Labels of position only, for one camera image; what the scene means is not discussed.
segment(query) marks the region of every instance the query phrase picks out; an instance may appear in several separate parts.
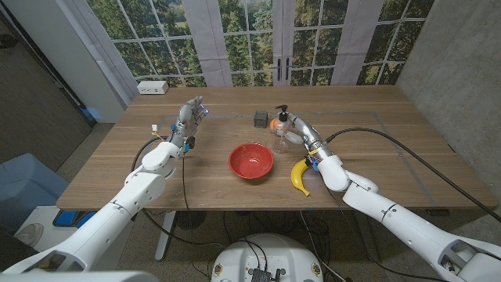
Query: wooden table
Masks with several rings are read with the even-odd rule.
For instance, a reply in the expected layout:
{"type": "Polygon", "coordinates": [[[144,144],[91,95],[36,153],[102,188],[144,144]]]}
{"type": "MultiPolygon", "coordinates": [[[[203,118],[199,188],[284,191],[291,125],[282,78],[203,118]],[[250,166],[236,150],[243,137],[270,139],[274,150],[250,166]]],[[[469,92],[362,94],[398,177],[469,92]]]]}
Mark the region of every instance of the wooden table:
{"type": "MultiPolygon", "coordinates": [[[[247,142],[272,145],[269,128],[254,127],[254,112],[287,104],[323,138],[350,127],[367,127],[400,140],[483,204],[496,199],[402,92],[390,85],[343,87],[253,87],[169,89],[162,96],[138,96],[57,201],[66,210],[98,210],[124,185],[137,150],[152,138],[151,124],[168,135],[179,107],[203,96],[210,113],[186,155],[186,197],[193,210],[335,209],[319,173],[303,174],[306,197],[290,181],[290,170],[305,155],[302,146],[275,154],[266,176],[249,181],[234,175],[229,153],[247,142]]],[[[368,132],[349,132],[329,144],[347,170],[373,180],[380,194],[409,208],[474,208],[468,199],[399,150],[368,132]]],[[[185,210],[181,162],[165,192],[148,208],[185,210]]],[[[336,197],[343,208],[343,194],[336,197]]]]}

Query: window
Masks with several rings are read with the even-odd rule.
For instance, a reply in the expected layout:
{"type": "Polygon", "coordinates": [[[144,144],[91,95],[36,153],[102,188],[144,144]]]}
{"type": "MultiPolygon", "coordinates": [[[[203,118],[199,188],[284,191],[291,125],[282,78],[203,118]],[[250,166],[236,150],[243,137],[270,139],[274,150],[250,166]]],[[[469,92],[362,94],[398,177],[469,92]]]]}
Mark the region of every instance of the window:
{"type": "Polygon", "coordinates": [[[206,86],[181,0],[87,0],[135,80],[206,86]]]}
{"type": "Polygon", "coordinates": [[[219,0],[233,86],[273,85],[272,0],[219,0]]]}
{"type": "Polygon", "coordinates": [[[291,85],[330,85],[348,0],[296,0],[291,85]]]}
{"type": "Polygon", "coordinates": [[[393,85],[434,0],[385,0],[357,85],[393,85]]]}

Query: white wall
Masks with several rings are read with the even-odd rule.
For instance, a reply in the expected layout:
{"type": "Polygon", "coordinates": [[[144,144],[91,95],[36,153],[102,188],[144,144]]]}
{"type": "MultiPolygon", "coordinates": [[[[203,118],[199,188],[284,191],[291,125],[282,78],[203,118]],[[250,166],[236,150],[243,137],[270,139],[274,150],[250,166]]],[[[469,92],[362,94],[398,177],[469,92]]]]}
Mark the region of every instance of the white wall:
{"type": "Polygon", "coordinates": [[[98,122],[124,112],[110,84],[55,0],[3,0],[98,122]]]}

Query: red bowl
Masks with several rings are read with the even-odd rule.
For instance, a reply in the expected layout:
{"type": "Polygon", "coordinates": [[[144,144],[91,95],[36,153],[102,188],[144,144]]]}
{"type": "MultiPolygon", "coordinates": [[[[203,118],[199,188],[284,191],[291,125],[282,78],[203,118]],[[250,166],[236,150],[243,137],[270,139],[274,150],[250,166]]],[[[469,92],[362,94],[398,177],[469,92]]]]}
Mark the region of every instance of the red bowl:
{"type": "Polygon", "coordinates": [[[245,143],[233,149],[228,163],[236,175],[245,179],[256,179],[272,169],[273,153],[261,144],[245,143]]]}

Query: window pane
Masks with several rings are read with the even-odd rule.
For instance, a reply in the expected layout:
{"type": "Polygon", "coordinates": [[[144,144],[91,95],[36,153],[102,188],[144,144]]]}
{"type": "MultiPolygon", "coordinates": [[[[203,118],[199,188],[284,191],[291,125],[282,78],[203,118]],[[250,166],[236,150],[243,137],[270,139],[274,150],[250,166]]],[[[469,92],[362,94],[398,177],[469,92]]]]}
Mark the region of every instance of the window pane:
{"type": "Polygon", "coordinates": [[[337,48],[342,32],[341,28],[319,30],[319,46],[316,51],[315,65],[333,66],[336,63],[337,48]]]}
{"type": "Polygon", "coordinates": [[[142,42],[142,47],[158,74],[179,74],[165,41],[142,42]]]}
{"type": "Polygon", "coordinates": [[[330,85],[333,67],[313,71],[313,85],[330,85]]]}
{"type": "Polygon", "coordinates": [[[323,2],[322,25],[344,24],[348,0],[325,0],[323,2]]]}
{"type": "Polygon", "coordinates": [[[391,39],[398,23],[381,24],[376,26],[373,39],[370,42],[369,51],[367,52],[366,60],[364,63],[376,62],[384,60],[386,51],[390,47],[391,39]]]}
{"type": "Polygon", "coordinates": [[[190,35],[185,9],[179,0],[153,0],[158,20],[167,36],[190,35]]]}
{"type": "Polygon", "coordinates": [[[273,33],[251,34],[250,42],[252,69],[259,71],[273,67],[273,33]]]}
{"type": "Polygon", "coordinates": [[[121,0],[139,38],[160,37],[162,33],[148,0],[121,0]]]}
{"type": "Polygon", "coordinates": [[[207,87],[203,76],[185,78],[185,83],[188,87],[207,87]]]}
{"type": "Polygon", "coordinates": [[[229,69],[231,71],[250,70],[247,36],[245,34],[228,35],[225,36],[225,43],[228,52],[229,69]]]}
{"type": "Polygon", "coordinates": [[[273,73],[269,71],[254,74],[254,86],[273,86],[273,73]]]}
{"type": "Polygon", "coordinates": [[[412,0],[405,17],[407,18],[425,18],[430,12],[434,0],[412,0]]]}
{"type": "Polygon", "coordinates": [[[272,0],[247,0],[247,13],[251,31],[273,28],[272,0]]]}
{"type": "Polygon", "coordinates": [[[400,19],[407,2],[408,0],[384,0],[379,21],[400,19]]]}
{"type": "Polygon", "coordinates": [[[111,39],[132,39],[134,35],[116,0],[87,0],[111,39]]]}
{"type": "Polygon", "coordinates": [[[291,86],[310,85],[312,70],[292,70],[290,75],[291,86]]]}
{"type": "Polygon", "coordinates": [[[251,74],[232,74],[233,86],[252,86],[251,74]]]}
{"type": "Polygon", "coordinates": [[[243,0],[219,0],[222,31],[246,31],[245,12],[243,0]]]}
{"type": "Polygon", "coordinates": [[[391,47],[389,60],[404,61],[413,49],[424,22],[404,22],[400,24],[397,38],[391,47]]]}
{"type": "Polygon", "coordinates": [[[155,74],[144,56],[139,43],[114,43],[118,52],[124,58],[128,69],[135,77],[155,74]]]}
{"type": "Polygon", "coordinates": [[[357,85],[375,85],[380,69],[381,63],[362,66],[357,85]]]}
{"type": "Polygon", "coordinates": [[[312,27],[319,24],[320,0],[296,0],[295,27],[312,27]]]}
{"type": "Polygon", "coordinates": [[[404,67],[403,63],[387,63],[384,66],[383,74],[379,80],[380,85],[394,85],[397,82],[398,76],[404,67]]]}
{"type": "Polygon", "coordinates": [[[179,78],[162,78],[162,80],[165,80],[169,87],[184,87],[179,78]]]}
{"type": "Polygon", "coordinates": [[[310,67],[313,61],[315,49],[314,31],[295,31],[294,32],[294,64],[299,67],[310,67]]]}
{"type": "Polygon", "coordinates": [[[170,40],[169,45],[171,46],[172,53],[174,53],[174,58],[178,63],[181,74],[202,73],[193,39],[170,40]]]}

